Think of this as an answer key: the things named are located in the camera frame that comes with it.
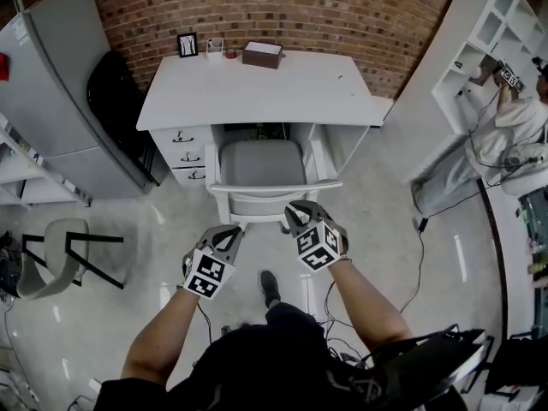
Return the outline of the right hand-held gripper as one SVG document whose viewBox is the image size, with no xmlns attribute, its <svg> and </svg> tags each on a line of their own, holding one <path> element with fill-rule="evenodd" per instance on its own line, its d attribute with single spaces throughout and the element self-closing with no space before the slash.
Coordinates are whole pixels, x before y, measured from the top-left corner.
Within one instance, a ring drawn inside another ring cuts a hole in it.
<svg viewBox="0 0 548 411">
<path fill-rule="evenodd" d="M 299 261 L 310 271 L 321 271 L 346 256 L 348 237 L 346 230 L 326 219 L 331 215 L 316 201 L 290 201 L 284 210 L 289 231 L 296 235 Z"/>
</svg>

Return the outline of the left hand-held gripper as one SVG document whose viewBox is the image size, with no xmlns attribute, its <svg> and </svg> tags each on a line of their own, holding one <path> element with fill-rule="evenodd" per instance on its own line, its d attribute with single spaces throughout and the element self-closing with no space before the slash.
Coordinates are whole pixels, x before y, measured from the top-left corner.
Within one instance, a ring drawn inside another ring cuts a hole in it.
<svg viewBox="0 0 548 411">
<path fill-rule="evenodd" d="M 221 225 L 209 228 L 196 247 L 184 260 L 183 284 L 187 291 L 213 300 L 235 272 L 235 257 L 244 231 L 239 225 Z M 202 250 L 209 248 L 212 253 Z"/>
</svg>

